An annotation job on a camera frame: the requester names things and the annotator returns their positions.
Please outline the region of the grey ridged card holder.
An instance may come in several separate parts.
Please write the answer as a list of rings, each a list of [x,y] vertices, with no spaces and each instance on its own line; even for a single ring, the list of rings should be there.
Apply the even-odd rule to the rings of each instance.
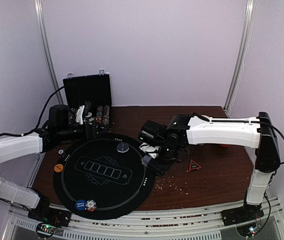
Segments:
[[[142,159],[141,159],[141,163],[147,167],[150,160],[152,160],[153,158],[150,155],[145,155]]]

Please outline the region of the orange big blind button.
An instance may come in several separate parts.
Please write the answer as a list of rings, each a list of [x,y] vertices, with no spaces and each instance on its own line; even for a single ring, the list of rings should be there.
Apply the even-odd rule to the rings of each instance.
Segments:
[[[60,172],[63,171],[63,168],[64,168],[64,166],[63,166],[62,164],[58,163],[58,164],[56,164],[56,165],[54,166],[54,171],[55,171],[56,173],[60,173]]]

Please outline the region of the blue small blind button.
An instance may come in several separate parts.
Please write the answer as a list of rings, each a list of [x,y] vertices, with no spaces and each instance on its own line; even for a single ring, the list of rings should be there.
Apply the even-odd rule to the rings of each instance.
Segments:
[[[87,202],[85,200],[78,200],[75,202],[75,209],[78,211],[83,211],[87,208]]]

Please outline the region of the red poker chip stack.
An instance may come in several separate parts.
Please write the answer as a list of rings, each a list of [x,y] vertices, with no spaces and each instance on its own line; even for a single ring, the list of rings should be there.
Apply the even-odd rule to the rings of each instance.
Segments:
[[[90,199],[86,202],[86,209],[89,211],[89,212],[93,212],[97,209],[97,204],[94,200]]]

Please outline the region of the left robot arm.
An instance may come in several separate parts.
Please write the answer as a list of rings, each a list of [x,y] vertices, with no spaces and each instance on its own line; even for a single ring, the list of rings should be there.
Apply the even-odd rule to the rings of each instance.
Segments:
[[[43,126],[21,134],[0,134],[0,164],[20,157],[48,152],[62,142],[89,138],[92,126],[85,122],[91,108],[91,102],[84,101],[69,121],[70,107],[54,105],[49,110],[49,118]],[[49,199],[39,191],[9,182],[0,177],[0,199],[18,204],[39,217],[43,222],[54,218]]]

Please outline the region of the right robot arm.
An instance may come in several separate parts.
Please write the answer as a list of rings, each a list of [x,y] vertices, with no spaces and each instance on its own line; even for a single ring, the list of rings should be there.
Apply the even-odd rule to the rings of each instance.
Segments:
[[[215,118],[193,113],[175,115],[169,125],[148,120],[141,127],[138,139],[142,141],[139,149],[145,154],[141,163],[159,176],[171,167],[179,151],[189,145],[235,145],[255,149],[245,205],[238,210],[240,219],[248,221],[258,212],[273,175],[283,164],[277,138],[281,135],[266,112],[249,118]]]

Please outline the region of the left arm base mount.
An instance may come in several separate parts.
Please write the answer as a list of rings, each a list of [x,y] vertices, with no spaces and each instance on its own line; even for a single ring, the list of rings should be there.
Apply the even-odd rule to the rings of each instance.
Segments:
[[[37,208],[25,208],[28,218],[50,224],[54,227],[68,227],[72,213],[67,210],[49,207],[46,210]]]

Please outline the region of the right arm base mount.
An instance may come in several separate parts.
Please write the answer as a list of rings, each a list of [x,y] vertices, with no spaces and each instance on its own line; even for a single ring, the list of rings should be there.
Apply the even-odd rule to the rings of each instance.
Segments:
[[[237,208],[223,210],[221,217],[224,226],[237,225],[248,221],[253,221],[256,217],[263,217],[264,211],[261,207],[241,206]]]

